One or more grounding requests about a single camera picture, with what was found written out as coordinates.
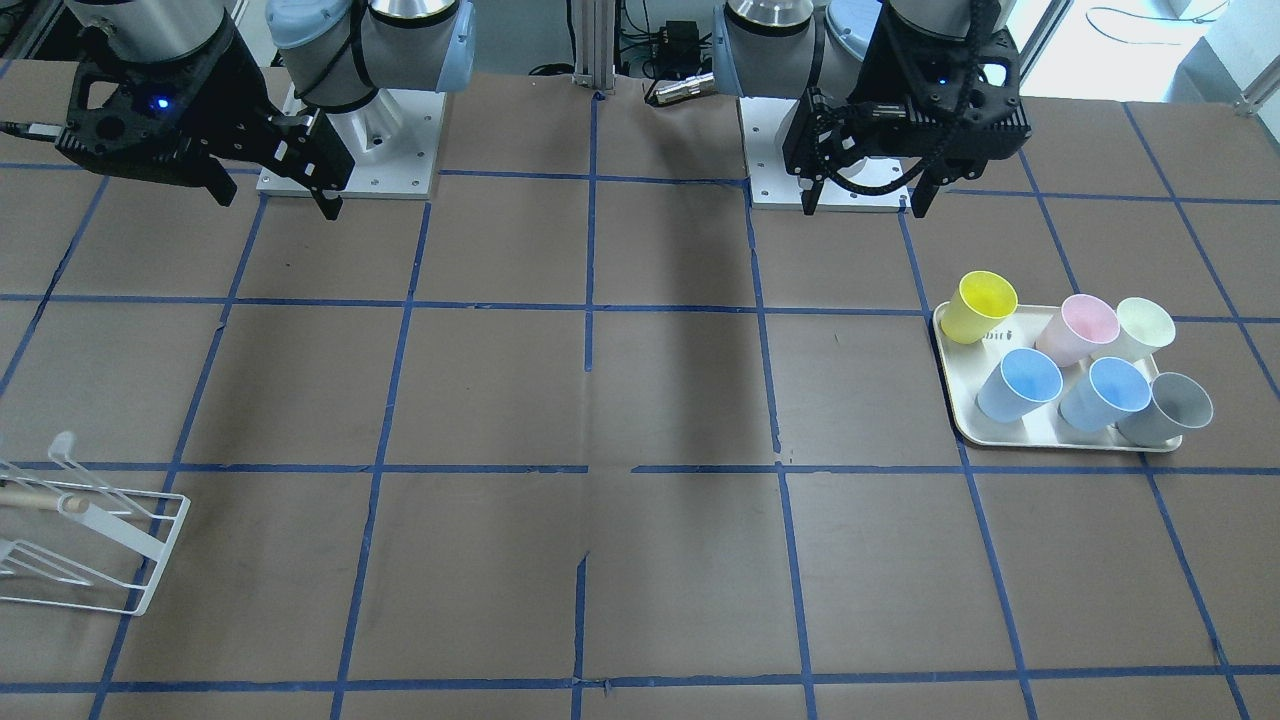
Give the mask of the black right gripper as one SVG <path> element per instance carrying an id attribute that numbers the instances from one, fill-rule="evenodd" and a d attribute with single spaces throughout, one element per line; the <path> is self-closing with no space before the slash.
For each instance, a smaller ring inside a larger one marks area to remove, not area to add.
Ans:
<path id="1" fill-rule="evenodd" d="M 124 60 L 101 29 L 79 41 L 61 155 L 101 176 L 204 187 L 223 208 L 238 192 L 223 161 L 251 161 L 303 186 L 326 220 L 340 217 L 353 158 L 321 111 L 288 117 L 271 102 L 236 27 L 157 63 Z"/>

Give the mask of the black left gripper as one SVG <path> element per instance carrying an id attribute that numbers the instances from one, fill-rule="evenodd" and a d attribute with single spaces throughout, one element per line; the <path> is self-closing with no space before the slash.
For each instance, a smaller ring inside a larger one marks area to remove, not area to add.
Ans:
<path id="1" fill-rule="evenodd" d="M 924 218 L 945 184 L 980 177 L 1032 136 L 1020 97 L 1020 53 L 1006 27 L 984 38 L 938 38 L 905 20 L 877 20 L 847 96 L 809 85 L 782 141 L 786 172 L 800 178 L 805 217 L 823 183 L 870 188 L 841 170 L 868 158 L 916 158 L 911 214 Z"/>

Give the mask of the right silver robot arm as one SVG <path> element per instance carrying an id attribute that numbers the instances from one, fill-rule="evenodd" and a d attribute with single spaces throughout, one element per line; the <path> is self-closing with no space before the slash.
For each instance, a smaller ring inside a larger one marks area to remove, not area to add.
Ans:
<path id="1" fill-rule="evenodd" d="M 225 160 L 298 183 L 337 219 L 358 164 L 404 132 L 397 91 L 452 94 L 474 69 L 471 1 L 270 1 L 265 19 L 302 110 L 268 95 L 219 1 L 69 1 L 84 50 L 54 147 L 100 176 L 238 186 Z"/>

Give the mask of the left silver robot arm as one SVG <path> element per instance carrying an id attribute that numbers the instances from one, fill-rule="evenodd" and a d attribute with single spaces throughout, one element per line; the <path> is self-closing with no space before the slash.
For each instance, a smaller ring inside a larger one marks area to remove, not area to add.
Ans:
<path id="1" fill-rule="evenodd" d="M 924 217 L 1032 137 L 1010 1 L 726 1 L 714 12 L 714 86 L 785 101 L 774 136 L 783 200 L 837 193 Z"/>

